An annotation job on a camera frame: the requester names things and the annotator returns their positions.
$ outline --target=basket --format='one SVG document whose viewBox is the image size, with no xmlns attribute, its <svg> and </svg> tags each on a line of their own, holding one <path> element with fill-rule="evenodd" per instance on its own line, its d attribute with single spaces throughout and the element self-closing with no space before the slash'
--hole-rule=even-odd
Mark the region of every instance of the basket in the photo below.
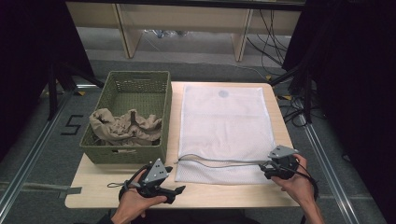
<svg viewBox="0 0 396 224">
<path fill-rule="evenodd" d="M 101 146 L 88 125 L 80 147 L 93 163 L 148 163 L 166 161 L 172 85 L 169 72 L 110 72 L 95 110 L 108 108 L 113 116 L 136 109 L 148 118 L 154 114 L 162 118 L 162 133 L 156 146 Z"/>
</svg>

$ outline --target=tabletop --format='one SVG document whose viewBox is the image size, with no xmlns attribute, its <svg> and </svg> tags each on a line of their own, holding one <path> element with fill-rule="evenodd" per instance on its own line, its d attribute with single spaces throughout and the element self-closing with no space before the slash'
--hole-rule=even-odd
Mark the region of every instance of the tabletop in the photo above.
<svg viewBox="0 0 396 224">
<path fill-rule="evenodd" d="M 175 189 L 186 186 L 172 204 L 158 204 L 153 208 L 254 208 L 298 206 L 275 183 L 265 185 L 207 185 L 175 182 L 177 152 L 180 134 L 181 104 L 184 85 L 262 88 L 265 103 L 270 115 L 276 143 L 292 147 L 290 136 L 280 113 L 273 89 L 264 83 L 229 82 L 172 82 L 173 96 L 169 125 L 168 149 L 165 166 L 174 170 L 161 187 Z M 119 205 L 120 188 L 108 188 L 109 183 L 122 183 L 143 164 L 93 164 L 84 154 L 71 188 L 81 188 L 79 194 L 69 194 L 65 205 L 69 208 L 116 208 Z"/>
</svg>

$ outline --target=crumpled cloth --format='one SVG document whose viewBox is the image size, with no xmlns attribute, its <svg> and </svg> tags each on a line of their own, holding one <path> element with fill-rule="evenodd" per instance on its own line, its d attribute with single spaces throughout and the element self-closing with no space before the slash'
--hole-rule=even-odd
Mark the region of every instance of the crumpled cloth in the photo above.
<svg viewBox="0 0 396 224">
<path fill-rule="evenodd" d="M 152 146 L 161 137 L 162 119 L 149 115 L 148 119 L 137 114 L 135 109 L 113 117 L 107 108 L 90 115 L 93 132 L 106 146 Z"/>
</svg>

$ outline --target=hand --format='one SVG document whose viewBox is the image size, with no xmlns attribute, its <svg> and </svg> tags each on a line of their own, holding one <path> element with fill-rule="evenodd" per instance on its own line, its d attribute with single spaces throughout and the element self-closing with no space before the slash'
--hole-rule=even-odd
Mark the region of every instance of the hand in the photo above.
<svg viewBox="0 0 396 224">
<path fill-rule="evenodd" d="M 306 172 L 306 159 L 299 154 L 293 155 L 300 163 L 297 171 L 308 175 Z M 314 191 L 312 189 L 312 185 L 309 180 L 301 175 L 294 175 L 290 179 L 281 179 L 277 176 L 272 176 L 271 179 L 278 184 L 282 191 L 286 191 L 290 197 L 296 201 L 299 205 L 302 203 L 311 203 L 314 202 Z"/>
<path fill-rule="evenodd" d="M 305 170 L 306 159 L 299 154 L 294 154 L 294 157 L 300 163 L 297 171 L 302 174 L 309 175 Z M 302 175 L 295 174 L 292 178 L 287 180 L 281 179 L 277 176 L 272 176 L 271 179 L 282 187 L 282 191 L 286 191 L 290 197 L 303 208 L 304 215 L 309 223 L 324 223 L 323 216 L 315 202 L 312 185 L 307 178 Z"/>
<path fill-rule="evenodd" d="M 137 175 L 134 181 L 137 182 L 137 180 L 140 179 L 140 176 L 145 172 L 146 170 L 142 171 L 139 175 Z M 111 218 L 111 220 L 114 224 L 130 223 L 132 220 L 139 216 L 145 217 L 146 209 L 148 209 L 152 205 L 164 203 L 165 201 L 165 196 L 144 198 L 137 192 L 136 189 L 128 189 L 123 193 L 120 200 L 120 205 L 117 208 L 117 212 L 113 216 L 113 218 Z"/>
</svg>

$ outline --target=white fabric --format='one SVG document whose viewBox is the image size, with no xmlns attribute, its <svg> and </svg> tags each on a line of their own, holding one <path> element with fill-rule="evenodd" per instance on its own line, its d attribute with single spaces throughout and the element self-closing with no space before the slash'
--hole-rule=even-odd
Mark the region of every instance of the white fabric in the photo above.
<svg viewBox="0 0 396 224">
<path fill-rule="evenodd" d="M 258 165 L 208 167 L 208 161 L 267 161 L 276 146 L 262 88 L 185 86 L 176 181 L 267 183 Z"/>
</svg>

